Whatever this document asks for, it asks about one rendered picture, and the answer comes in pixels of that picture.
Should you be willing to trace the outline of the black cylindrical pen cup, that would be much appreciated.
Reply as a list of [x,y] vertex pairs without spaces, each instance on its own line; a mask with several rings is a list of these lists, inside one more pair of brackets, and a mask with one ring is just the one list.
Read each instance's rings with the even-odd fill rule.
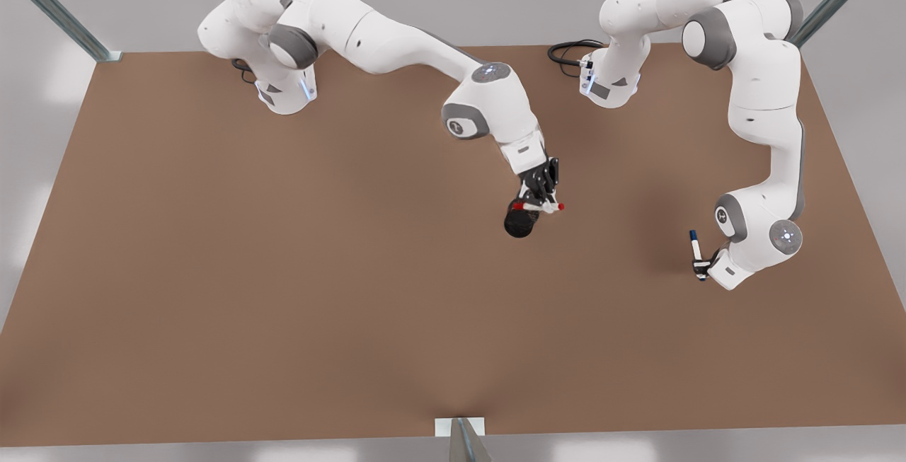
[[504,219],[504,228],[514,238],[524,238],[533,231],[534,224],[537,223],[541,212],[517,209],[518,204],[522,205],[522,199],[515,199],[508,205],[507,214]]

